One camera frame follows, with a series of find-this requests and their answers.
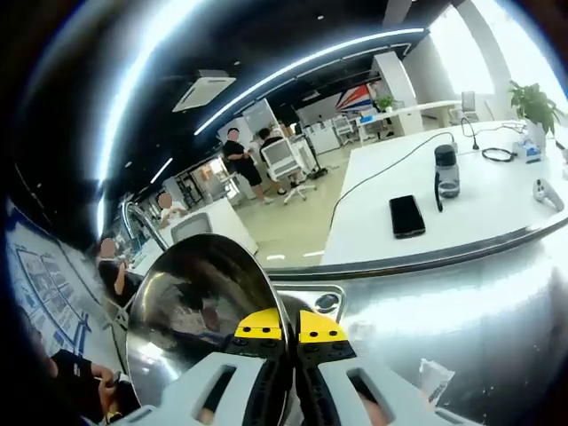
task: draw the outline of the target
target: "black shorts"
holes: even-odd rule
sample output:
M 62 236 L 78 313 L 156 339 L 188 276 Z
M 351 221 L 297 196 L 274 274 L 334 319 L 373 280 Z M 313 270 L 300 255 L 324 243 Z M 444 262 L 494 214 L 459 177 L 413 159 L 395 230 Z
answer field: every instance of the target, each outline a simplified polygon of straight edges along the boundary
M 251 164 L 246 168 L 242 168 L 239 170 L 239 173 L 248 180 L 248 184 L 251 186 L 260 185 L 263 181 L 254 164 Z

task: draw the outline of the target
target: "metal faucet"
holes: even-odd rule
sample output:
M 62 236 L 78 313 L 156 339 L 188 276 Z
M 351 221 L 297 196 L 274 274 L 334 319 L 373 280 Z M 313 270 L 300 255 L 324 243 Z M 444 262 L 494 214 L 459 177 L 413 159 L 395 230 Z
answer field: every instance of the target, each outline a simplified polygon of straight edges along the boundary
M 132 223 L 130 222 L 130 215 L 132 214 L 140 219 L 140 221 L 147 228 L 148 232 L 150 232 L 150 235 L 152 235 L 152 238 L 156 241 L 158 246 L 160 246 L 160 249 L 166 251 L 170 248 L 166 240 L 163 239 L 158 230 L 154 227 L 154 225 L 152 225 L 152 222 L 150 222 L 150 219 L 148 219 L 142 209 L 140 209 L 140 207 L 138 207 L 132 201 L 123 201 L 121 203 L 121 219 L 122 223 L 124 224 L 124 228 L 126 229 L 126 232 L 131 239 L 136 238 L 134 236 L 134 232 L 132 231 Z

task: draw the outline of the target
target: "smartphone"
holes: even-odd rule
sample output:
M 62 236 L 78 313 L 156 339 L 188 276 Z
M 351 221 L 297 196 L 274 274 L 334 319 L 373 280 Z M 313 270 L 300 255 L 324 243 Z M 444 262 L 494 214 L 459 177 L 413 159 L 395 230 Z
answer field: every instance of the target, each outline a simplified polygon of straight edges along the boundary
M 426 232 L 422 214 L 413 195 L 389 200 L 392 233 L 395 238 L 410 238 Z

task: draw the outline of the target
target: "white desk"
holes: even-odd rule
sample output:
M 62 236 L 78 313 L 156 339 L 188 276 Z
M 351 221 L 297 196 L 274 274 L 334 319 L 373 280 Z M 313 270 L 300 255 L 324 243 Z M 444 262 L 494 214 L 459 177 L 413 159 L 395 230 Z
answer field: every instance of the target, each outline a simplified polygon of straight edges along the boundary
M 375 122 L 379 122 L 382 120 L 386 120 L 387 118 L 392 118 L 396 116 L 400 116 L 403 114 L 411 114 L 418 111 L 423 111 L 426 109 L 436 109 L 438 110 L 438 121 L 441 127 L 448 127 L 450 125 L 450 117 L 448 110 L 450 108 L 454 108 L 458 105 L 461 105 L 462 102 L 460 100 L 440 100 L 437 102 L 429 102 L 427 104 L 420 104 L 414 106 L 407 106 L 405 108 L 395 109 L 390 111 L 389 113 L 381 113 L 375 114 L 372 118 L 368 121 L 361 122 L 361 119 L 357 121 L 357 125 L 359 126 L 359 138 L 361 140 L 361 145 L 365 145 L 365 141 L 368 139 L 373 139 L 375 137 L 369 137 L 366 132 L 366 126 L 369 124 L 373 124 Z M 420 126 L 416 129 L 416 132 L 422 132 L 424 128 Z
M 476 130 L 494 129 L 502 122 L 474 123 Z M 425 253 L 492 238 L 534 225 L 556 211 L 533 198 L 533 183 L 547 179 L 568 206 L 568 181 L 562 180 L 561 153 L 547 142 L 547 157 L 534 164 L 514 160 L 491 162 L 472 151 L 472 138 L 460 126 L 431 130 L 351 152 L 341 195 L 357 183 L 402 158 L 427 138 L 451 131 L 458 144 L 461 192 L 445 200 L 438 212 L 434 198 L 434 149 L 449 143 L 449 135 L 433 139 L 403 162 L 367 181 L 341 201 L 327 237 L 321 264 L 344 264 Z M 568 131 L 556 126 L 556 137 L 568 146 Z M 513 130 L 500 129 L 477 136 L 479 146 L 510 148 L 519 140 Z M 424 235 L 396 240 L 392 234 L 389 199 L 414 195 L 426 224 Z
M 213 233 L 224 235 L 225 237 L 229 237 L 232 240 L 237 241 L 241 244 L 241 246 L 253 254 L 258 251 L 258 245 L 250 236 L 249 231 L 241 222 L 241 219 L 235 213 L 233 206 L 231 206 L 226 198 L 212 202 L 211 204 L 208 204 L 201 209 L 197 209 L 196 211 L 192 211 L 186 216 L 181 217 L 179 220 L 170 221 L 168 226 L 159 230 L 159 233 L 171 246 L 173 245 L 171 229 L 188 218 L 200 213 L 207 214 L 209 223 L 211 224 L 211 231 Z M 136 266 L 131 266 L 129 270 L 140 275 L 146 275 L 150 266 L 152 266 L 161 254 L 162 250 L 158 247 L 156 241 L 152 239 L 148 240 L 137 254 L 137 257 L 139 256 L 139 260 L 136 262 Z

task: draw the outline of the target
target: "potted plant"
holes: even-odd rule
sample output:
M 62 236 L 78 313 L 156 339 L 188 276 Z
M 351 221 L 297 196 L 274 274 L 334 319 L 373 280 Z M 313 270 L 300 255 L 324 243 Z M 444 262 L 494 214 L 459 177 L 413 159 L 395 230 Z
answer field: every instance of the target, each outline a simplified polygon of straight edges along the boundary
M 540 91 L 535 83 L 521 86 L 511 80 L 513 94 L 511 106 L 517 110 L 518 118 L 525 119 L 531 141 L 544 152 L 548 131 L 554 134 L 554 119 L 558 120 L 556 104 Z
M 390 113 L 392 112 L 394 98 L 392 96 L 383 96 L 382 98 L 375 99 L 375 104 L 380 110 Z

